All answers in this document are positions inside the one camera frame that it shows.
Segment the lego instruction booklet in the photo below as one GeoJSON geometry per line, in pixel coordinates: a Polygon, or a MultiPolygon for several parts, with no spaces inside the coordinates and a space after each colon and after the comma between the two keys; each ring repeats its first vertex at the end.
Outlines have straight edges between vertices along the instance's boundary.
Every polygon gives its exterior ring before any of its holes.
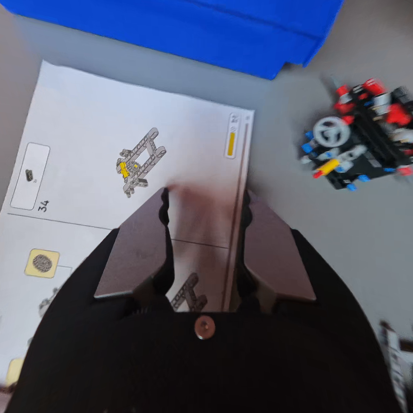
{"type": "Polygon", "coordinates": [[[169,188],[170,300],[229,306],[254,111],[43,62],[1,209],[1,384],[80,263],[169,188]]]}

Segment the blue plastic storage bin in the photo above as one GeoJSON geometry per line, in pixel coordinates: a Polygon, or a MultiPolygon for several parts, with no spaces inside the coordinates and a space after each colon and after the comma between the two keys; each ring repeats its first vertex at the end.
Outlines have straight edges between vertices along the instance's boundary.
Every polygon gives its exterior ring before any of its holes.
{"type": "Polygon", "coordinates": [[[342,0],[5,0],[9,12],[273,80],[306,67],[342,0]]]}

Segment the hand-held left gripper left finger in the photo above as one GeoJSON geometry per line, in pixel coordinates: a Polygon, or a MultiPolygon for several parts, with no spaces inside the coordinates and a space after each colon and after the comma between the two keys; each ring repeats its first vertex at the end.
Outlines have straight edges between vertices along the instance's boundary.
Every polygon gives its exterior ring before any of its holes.
{"type": "Polygon", "coordinates": [[[130,296],[146,284],[167,294],[175,279],[168,209],[169,191],[161,188],[120,225],[96,299],[130,296]]]}

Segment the partly built lego model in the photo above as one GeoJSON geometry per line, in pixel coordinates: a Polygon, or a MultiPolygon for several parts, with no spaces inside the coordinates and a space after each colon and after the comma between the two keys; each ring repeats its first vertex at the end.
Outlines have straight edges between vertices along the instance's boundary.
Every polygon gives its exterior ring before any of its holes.
{"type": "Polygon", "coordinates": [[[392,90],[377,78],[349,87],[330,79],[334,114],[305,132],[302,164],[312,178],[336,190],[394,175],[412,181],[413,100],[404,86],[392,90]]]}

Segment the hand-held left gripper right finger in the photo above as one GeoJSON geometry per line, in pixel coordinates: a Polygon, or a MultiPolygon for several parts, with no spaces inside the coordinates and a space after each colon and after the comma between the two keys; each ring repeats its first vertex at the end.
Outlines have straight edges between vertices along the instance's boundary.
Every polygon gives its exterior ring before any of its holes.
{"type": "Polygon", "coordinates": [[[259,304],[260,290],[273,298],[273,304],[316,301],[292,229],[250,190],[242,200],[235,268],[242,304],[259,304]]]}

